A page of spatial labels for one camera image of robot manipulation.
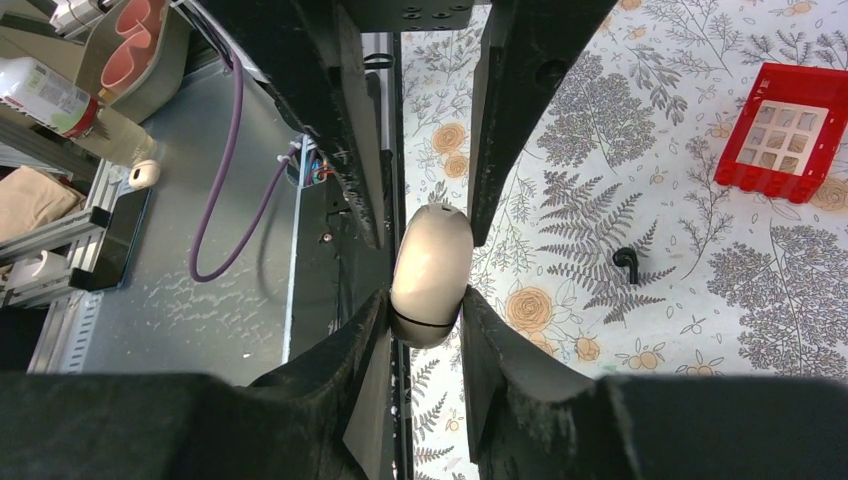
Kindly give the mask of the small beige case off-table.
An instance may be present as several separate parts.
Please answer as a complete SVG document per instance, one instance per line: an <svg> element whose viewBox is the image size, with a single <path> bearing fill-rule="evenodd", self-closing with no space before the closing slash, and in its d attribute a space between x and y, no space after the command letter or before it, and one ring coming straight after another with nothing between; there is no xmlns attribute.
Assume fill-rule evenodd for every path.
<svg viewBox="0 0 848 480"><path fill-rule="evenodd" d="M149 159L135 164L128 177L128 185L134 190L149 188L155 185L161 176L159 162Z"/></svg>

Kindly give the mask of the beige earbud charging case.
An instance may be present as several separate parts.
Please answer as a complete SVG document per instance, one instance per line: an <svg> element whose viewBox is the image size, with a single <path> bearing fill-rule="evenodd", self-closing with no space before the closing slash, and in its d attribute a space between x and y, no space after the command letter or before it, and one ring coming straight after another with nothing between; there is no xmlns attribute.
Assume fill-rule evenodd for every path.
<svg viewBox="0 0 848 480"><path fill-rule="evenodd" d="M420 207L407 225L390 289L393 334L414 349L443 343L469 280L473 234L467 216L444 203Z"/></svg>

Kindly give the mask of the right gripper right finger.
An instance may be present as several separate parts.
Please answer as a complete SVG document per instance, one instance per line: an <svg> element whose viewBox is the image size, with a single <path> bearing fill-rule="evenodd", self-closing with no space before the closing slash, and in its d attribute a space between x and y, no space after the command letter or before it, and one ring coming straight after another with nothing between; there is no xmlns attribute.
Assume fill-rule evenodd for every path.
<svg viewBox="0 0 848 480"><path fill-rule="evenodd" d="M823 379L591 379L462 300L469 454L484 479L843 479L847 388Z"/></svg>

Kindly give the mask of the white plastic bottle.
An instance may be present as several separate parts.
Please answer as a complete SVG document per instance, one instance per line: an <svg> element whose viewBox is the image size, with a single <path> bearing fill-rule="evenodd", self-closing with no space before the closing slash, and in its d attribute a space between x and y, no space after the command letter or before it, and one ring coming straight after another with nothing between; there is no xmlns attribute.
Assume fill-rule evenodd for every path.
<svg viewBox="0 0 848 480"><path fill-rule="evenodd" d="M65 138L86 133L98 101L32 57L1 58L1 103Z"/></svg>

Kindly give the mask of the black earbud near centre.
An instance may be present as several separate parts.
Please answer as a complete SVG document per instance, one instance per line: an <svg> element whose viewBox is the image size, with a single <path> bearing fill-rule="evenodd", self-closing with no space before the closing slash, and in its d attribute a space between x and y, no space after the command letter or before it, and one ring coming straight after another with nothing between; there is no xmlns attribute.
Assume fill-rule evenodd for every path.
<svg viewBox="0 0 848 480"><path fill-rule="evenodd" d="M630 247L619 248L613 253L612 261L616 267L627 269L630 285L639 284L639 259L635 249Z"/></svg>

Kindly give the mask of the red plastic basket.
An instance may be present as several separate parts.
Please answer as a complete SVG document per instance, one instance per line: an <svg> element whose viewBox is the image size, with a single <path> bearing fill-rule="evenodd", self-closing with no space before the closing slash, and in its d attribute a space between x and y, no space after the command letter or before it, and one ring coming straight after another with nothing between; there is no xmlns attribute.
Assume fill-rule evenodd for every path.
<svg viewBox="0 0 848 480"><path fill-rule="evenodd" d="M714 174L725 187L794 204L828 176L847 128L847 72L765 63Z"/></svg>

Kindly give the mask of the floral patterned mat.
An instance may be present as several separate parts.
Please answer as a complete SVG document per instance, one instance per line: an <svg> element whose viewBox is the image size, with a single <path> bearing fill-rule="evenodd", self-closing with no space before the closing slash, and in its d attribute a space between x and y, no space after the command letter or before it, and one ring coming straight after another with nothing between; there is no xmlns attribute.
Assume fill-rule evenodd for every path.
<svg viewBox="0 0 848 480"><path fill-rule="evenodd" d="M467 212L474 70L494 1L406 1L406 206ZM714 174L761 66L847 72L843 1L615 1L513 168L470 283L567 367L847 388L847 131L810 201ZM636 250L639 284L613 264ZM461 322L411 354L413 479L469 454Z"/></svg>

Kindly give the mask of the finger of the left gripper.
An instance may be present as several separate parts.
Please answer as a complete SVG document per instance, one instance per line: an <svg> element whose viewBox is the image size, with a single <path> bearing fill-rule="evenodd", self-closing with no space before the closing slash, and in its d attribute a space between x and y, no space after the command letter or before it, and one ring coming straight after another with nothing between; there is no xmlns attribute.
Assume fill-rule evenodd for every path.
<svg viewBox="0 0 848 480"><path fill-rule="evenodd" d="M474 70L467 213L485 244L507 177L615 0L494 1Z"/></svg>
<svg viewBox="0 0 848 480"><path fill-rule="evenodd" d="M339 1L205 1L335 171L367 245L385 240L380 141L361 34Z"/></svg>

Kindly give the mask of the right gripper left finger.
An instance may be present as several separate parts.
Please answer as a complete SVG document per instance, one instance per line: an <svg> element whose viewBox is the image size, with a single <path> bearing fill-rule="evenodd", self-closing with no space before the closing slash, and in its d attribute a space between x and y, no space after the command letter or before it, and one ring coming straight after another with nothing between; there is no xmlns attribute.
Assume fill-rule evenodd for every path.
<svg viewBox="0 0 848 480"><path fill-rule="evenodd" d="M246 387L206 374L1 378L5 479L375 479L388 402L383 290Z"/></svg>

